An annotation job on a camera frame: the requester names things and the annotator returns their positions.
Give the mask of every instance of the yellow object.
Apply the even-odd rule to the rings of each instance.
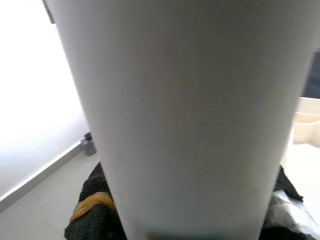
[[[73,215],[70,218],[69,222],[71,223],[73,220],[81,217],[97,204],[103,204],[107,206],[110,209],[110,211],[113,213],[112,215],[115,217],[115,220],[117,222],[120,222],[118,213],[116,210],[116,206],[112,201],[110,195],[102,191],[98,191],[95,194],[88,196],[85,200],[79,202],[75,206],[75,209],[73,210]]]

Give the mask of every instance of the white cylinder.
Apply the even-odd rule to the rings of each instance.
[[[256,240],[320,1],[49,5],[128,239]]]

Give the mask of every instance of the white wall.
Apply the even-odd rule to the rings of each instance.
[[[0,3],[0,197],[89,131],[41,0]]]

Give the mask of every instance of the tile floor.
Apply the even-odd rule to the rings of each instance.
[[[83,182],[99,162],[80,153],[0,214],[0,240],[64,240]]]
[[[320,223],[320,148],[294,145],[288,158],[286,174]],[[98,162],[98,155],[80,153],[1,213],[0,240],[64,240],[82,184]]]

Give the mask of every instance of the gray object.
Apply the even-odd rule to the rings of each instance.
[[[81,140],[82,148],[87,156],[91,156],[97,152],[96,146],[92,141],[90,132],[84,136],[84,139]]]

